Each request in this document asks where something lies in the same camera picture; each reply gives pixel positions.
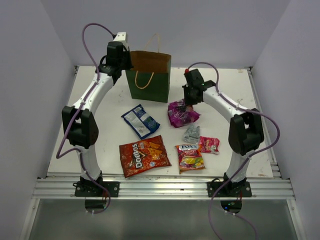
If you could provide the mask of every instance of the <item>green paper bag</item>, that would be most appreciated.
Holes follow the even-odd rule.
[[[131,51],[133,68],[126,70],[126,78],[133,99],[167,103],[170,89],[171,55],[160,53],[160,37],[156,33],[145,45],[147,48],[154,36],[158,36],[158,52]]]

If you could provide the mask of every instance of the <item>candy bag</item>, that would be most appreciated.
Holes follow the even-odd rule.
[[[198,144],[199,137],[200,137],[200,127],[195,125],[194,123],[191,124],[183,134],[183,140],[190,144]]]
[[[121,116],[130,125],[140,139],[145,139],[158,130],[160,124],[154,120],[141,104]]]
[[[200,153],[200,146],[183,144],[175,147],[178,151],[180,174],[189,170],[201,170],[206,168],[204,159]]]
[[[130,177],[149,169],[171,166],[162,137],[120,145],[120,161],[124,177]]]
[[[200,136],[198,145],[201,146],[201,152],[206,154],[219,154],[220,140],[214,137]]]
[[[168,117],[170,124],[175,128],[180,128],[190,123],[194,123],[200,117],[200,114],[194,111],[192,106],[186,106],[185,100],[169,103]]]

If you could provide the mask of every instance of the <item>logo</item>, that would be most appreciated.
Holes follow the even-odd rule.
[[[146,154],[139,151],[138,144],[135,143],[132,145],[133,147],[133,163],[135,163],[135,168],[139,169],[143,167],[142,159],[146,156]]]
[[[179,145],[180,150],[193,150],[198,149],[198,145]]]

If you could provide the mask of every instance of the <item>purple candy bag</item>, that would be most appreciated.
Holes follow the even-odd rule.
[[[192,106],[186,106],[185,100],[181,99],[169,103],[168,117],[172,126],[180,128],[197,121],[200,114],[194,111]]]

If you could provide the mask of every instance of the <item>red chip bag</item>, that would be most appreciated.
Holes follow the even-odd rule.
[[[125,178],[149,169],[171,166],[161,136],[120,145],[119,149]]]
[[[201,146],[201,152],[206,154],[219,154],[218,146],[220,140],[214,137],[200,136],[198,145]]]

